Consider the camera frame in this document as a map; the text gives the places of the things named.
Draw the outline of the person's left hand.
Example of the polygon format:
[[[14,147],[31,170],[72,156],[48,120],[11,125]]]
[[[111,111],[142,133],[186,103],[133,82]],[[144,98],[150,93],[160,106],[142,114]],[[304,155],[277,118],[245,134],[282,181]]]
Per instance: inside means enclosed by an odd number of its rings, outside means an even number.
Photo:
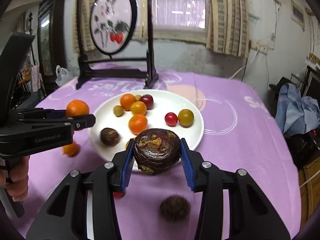
[[[9,196],[11,196],[15,202],[25,200],[28,195],[29,159],[29,156],[23,157],[21,162],[10,171],[9,177],[12,180],[10,184],[6,184],[6,177],[1,170],[1,186],[7,187]]]

